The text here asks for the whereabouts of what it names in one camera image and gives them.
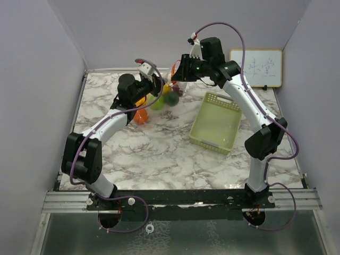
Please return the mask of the orange toy pumpkin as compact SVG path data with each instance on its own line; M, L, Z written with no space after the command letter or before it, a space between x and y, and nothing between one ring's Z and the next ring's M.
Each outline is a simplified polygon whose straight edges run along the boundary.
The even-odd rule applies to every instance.
M134 122L138 125L144 125L149 120L149 115L145 109L140 109L136 111L136 114L133 118Z

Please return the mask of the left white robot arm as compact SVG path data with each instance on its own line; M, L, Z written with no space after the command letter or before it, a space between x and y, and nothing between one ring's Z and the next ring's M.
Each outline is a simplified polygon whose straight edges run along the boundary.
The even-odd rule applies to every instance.
M138 101L148 94L160 97L165 85L164 78L155 74L139 80L132 74L123 74L118 79L117 95L108 113L94 126L82 133L72 132L67 136L61 164L62 173L73 185L83 184L99 196L99 203L110 210L117 205L117 187L101 172L103 168L103 145L120 129L127 126L136 112L143 109Z

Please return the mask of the clear zip top bag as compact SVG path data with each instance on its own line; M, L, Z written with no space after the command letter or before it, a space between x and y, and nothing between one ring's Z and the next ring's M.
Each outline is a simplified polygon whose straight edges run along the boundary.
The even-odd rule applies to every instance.
M153 100L154 100L154 96L151 94L148 94L144 98L137 101L135 106L136 108L144 107L145 105L151 103ZM149 120L149 115L145 108L136 111L135 116L133 118L133 121L137 125L144 125L148 122L148 120Z

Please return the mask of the yellow toy lemon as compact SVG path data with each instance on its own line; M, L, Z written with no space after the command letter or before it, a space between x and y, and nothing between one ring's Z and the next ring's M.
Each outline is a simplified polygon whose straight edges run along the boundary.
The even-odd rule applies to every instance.
M163 86L163 90L162 90L162 95L165 95L169 92L172 91L172 87L171 87L171 83L167 82L164 86Z

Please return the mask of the dark red toy fruit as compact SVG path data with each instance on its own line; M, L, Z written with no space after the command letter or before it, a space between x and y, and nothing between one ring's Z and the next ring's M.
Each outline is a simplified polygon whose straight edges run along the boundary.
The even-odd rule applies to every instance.
M174 88L173 88L173 91L174 91L175 93L177 93L177 95L178 95L179 97L182 97L182 96L183 96L184 90L182 90L181 88L174 87Z

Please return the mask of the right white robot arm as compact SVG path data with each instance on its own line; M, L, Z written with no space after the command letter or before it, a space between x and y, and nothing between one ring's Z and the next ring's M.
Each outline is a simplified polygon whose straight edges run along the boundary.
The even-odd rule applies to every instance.
M210 37L203 40L189 39L188 42L192 48L188 54L181 56L171 81L195 82L209 77L239 106L253 131L253 135L244 143L251 157L250 173L245 186L249 191L244 194L244 202L248 207L255 208L263 202L261 192L268 189L268 167L265 161L280 145L287 121L284 118L278 119L265 108L236 61L226 61L220 39Z

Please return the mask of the light green toy apple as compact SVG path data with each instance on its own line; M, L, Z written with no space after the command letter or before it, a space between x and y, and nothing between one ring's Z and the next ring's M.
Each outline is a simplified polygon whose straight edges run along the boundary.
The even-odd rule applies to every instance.
M159 99L154 102L149 108L153 111L160 111L165 107L164 97L160 96Z

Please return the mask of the dark green toy lime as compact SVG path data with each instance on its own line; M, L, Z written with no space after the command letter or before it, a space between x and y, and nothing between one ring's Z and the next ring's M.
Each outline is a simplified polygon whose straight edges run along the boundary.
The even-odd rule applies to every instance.
M169 92L164 95L164 102L166 105L174 107L179 103L180 97L175 92Z

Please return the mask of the pale green plastic basket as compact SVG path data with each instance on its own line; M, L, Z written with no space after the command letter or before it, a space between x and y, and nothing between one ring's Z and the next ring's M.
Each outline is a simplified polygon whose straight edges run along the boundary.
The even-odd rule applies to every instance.
M190 130L190 142L227 155L233 150L241 117L242 111L230 97L207 92Z

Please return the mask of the clear bag orange slider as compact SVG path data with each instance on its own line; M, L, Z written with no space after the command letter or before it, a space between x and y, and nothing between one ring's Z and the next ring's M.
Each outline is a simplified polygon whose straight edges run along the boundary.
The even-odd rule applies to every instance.
M180 65L180 60L177 60L170 68L162 73L162 77L165 80L163 92L159 99L153 103L149 108L153 111L162 110L165 106L174 107L182 98L187 82L172 81L171 78L177 71Z

